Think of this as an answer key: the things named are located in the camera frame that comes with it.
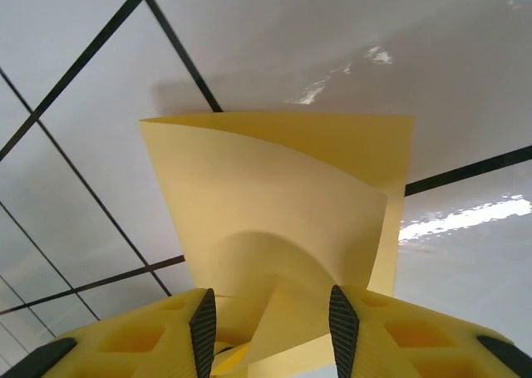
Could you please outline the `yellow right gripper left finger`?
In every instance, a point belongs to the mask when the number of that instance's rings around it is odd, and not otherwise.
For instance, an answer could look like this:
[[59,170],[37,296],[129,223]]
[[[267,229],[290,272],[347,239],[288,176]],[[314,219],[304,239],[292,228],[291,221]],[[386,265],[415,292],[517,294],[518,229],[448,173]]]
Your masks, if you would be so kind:
[[6,377],[208,377],[214,360],[213,289],[196,288],[66,332]]

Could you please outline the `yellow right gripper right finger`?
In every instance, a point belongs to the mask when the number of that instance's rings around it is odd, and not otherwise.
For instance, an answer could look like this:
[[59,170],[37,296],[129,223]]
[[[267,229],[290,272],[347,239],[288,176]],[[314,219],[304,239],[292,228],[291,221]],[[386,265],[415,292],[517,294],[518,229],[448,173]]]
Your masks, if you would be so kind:
[[531,358],[487,327],[359,287],[332,287],[340,377],[529,377]]

